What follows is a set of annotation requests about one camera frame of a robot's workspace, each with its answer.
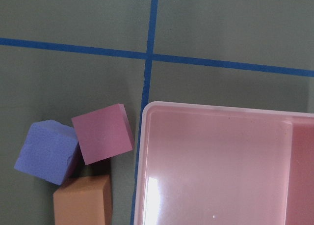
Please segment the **pink plastic tray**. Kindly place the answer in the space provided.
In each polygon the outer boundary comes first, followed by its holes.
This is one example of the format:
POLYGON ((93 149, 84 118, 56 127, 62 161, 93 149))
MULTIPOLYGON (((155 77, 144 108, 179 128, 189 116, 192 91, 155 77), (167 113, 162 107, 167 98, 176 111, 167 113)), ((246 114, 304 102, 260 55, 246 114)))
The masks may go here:
POLYGON ((133 225, 311 225, 314 116, 171 102, 142 115, 133 225))

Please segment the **purple foam block right side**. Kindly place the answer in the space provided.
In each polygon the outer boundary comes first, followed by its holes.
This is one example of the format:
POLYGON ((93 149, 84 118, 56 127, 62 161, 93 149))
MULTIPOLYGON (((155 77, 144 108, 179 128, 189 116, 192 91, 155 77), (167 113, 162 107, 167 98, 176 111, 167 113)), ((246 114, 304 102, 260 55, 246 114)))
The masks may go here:
POLYGON ((14 169, 61 185, 72 174, 77 156, 74 128, 55 120, 34 122, 14 169))

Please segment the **orange foam block right side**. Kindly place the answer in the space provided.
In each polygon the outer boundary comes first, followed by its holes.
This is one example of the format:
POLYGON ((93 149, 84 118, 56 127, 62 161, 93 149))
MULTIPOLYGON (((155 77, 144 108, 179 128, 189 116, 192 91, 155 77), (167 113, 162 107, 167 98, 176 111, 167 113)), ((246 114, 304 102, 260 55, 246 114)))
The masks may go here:
POLYGON ((53 194, 56 225, 109 225, 112 221, 109 175, 70 178, 53 194))

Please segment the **magenta foam block near tray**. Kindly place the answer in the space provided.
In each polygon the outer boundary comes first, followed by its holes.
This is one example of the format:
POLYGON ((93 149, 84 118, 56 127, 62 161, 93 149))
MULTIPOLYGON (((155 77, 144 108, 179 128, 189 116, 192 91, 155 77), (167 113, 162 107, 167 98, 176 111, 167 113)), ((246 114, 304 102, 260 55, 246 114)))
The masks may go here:
POLYGON ((134 137, 123 104, 73 117, 72 124, 86 165, 133 150, 134 137))

